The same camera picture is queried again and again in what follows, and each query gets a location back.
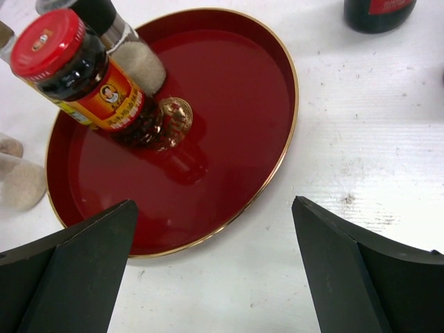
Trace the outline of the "red lid sauce jar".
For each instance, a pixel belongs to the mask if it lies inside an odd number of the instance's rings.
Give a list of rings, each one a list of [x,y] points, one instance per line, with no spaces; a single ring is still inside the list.
[[[117,143],[148,146],[163,112],[110,58],[98,35],[71,9],[39,16],[12,48],[14,75],[50,99],[64,101]]]

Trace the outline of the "silver cap spice shaker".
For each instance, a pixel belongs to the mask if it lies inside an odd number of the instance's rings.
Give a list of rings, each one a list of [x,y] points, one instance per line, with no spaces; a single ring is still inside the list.
[[[39,0],[39,15],[52,10],[73,10],[100,38],[108,55],[149,96],[163,86],[167,71],[135,29],[118,14],[110,0]]]

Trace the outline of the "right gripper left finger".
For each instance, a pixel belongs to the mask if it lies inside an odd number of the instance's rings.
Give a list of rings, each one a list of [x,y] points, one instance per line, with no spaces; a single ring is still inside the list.
[[[1,253],[2,332],[107,332],[137,224],[124,200]]]

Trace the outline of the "small yellow label bottle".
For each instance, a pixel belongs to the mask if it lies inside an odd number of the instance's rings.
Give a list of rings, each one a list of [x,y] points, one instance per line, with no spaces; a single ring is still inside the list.
[[[0,21],[0,56],[8,65],[10,65],[10,57],[16,41],[17,36],[14,30]]]

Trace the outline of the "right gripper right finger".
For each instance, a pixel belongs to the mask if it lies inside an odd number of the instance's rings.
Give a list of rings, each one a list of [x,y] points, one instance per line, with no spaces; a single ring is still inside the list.
[[[442,332],[443,254],[342,219],[297,196],[292,214],[322,332]]]

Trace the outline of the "cream cap spice jar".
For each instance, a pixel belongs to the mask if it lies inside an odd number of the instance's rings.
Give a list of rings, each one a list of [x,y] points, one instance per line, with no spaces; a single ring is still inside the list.
[[[42,166],[1,154],[1,208],[24,212],[39,203],[46,192],[46,173]]]

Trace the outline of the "tall dark soy sauce bottle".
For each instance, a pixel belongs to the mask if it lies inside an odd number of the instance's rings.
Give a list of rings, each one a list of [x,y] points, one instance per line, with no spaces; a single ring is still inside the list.
[[[392,31],[412,13],[416,0],[345,0],[344,20],[354,31],[378,34]]]

